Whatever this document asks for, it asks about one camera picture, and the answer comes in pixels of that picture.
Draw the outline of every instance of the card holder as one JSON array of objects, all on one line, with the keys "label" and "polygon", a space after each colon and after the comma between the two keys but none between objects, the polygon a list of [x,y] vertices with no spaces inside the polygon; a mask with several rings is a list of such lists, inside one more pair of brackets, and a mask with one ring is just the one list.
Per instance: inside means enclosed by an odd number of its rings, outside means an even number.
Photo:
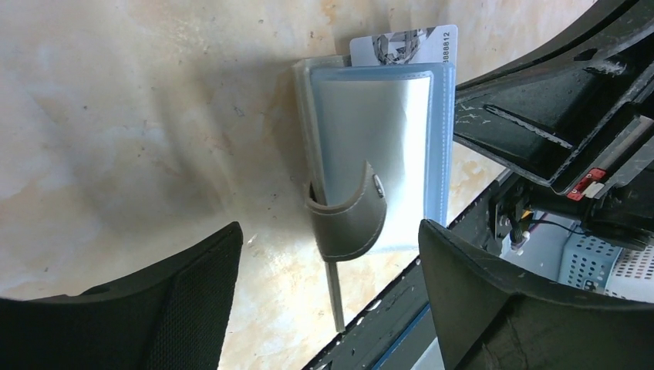
[{"label": "card holder", "polygon": [[325,261],[417,250],[423,218],[446,223],[454,66],[294,66],[309,167],[306,204]]}]

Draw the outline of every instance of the gray leather tab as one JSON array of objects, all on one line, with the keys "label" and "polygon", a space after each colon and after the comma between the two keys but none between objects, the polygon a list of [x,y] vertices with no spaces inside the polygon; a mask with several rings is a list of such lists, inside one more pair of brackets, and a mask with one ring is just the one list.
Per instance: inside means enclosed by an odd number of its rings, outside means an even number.
[{"label": "gray leather tab", "polygon": [[307,187],[305,202],[322,259],[339,262],[362,256],[377,241],[386,219],[386,197],[370,163],[364,163],[357,191],[338,206],[318,204],[311,186]]}]

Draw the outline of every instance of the white mesh grille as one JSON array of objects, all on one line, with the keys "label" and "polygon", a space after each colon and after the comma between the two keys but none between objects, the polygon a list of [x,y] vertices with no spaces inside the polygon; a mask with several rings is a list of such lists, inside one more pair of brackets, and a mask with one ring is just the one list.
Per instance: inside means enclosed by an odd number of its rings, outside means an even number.
[{"label": "white mesh grille", "polygon": [[644,251],[623,250],[606,282],[604,294],[654,303],[654,247]]}]

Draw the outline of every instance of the marble surface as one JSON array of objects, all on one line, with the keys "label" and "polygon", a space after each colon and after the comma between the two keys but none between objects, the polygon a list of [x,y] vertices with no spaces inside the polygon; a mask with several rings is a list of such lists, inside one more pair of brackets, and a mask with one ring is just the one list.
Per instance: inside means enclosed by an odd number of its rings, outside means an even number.
[{"label": "marble surface", "polygon": [[[300,368],[335,332],[289,66],[356,36],[454,23],[464,81],[592,3],[2,2],[0,294],[78,294],[238,220],[247,242],[220,368]],[[501,170],[456,146],[449,219]],[[340,264],[346,320],[415,253]]]}]

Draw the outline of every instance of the white card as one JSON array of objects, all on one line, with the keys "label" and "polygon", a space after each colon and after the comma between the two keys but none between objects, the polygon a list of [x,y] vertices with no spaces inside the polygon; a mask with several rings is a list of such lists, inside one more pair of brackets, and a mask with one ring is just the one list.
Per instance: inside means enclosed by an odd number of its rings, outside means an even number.
[{"label": "white card", "polygon": [[455,25],[391,32],[353,39],[349,52],[352,66],[438,62],[456,65],[458,36]]}]

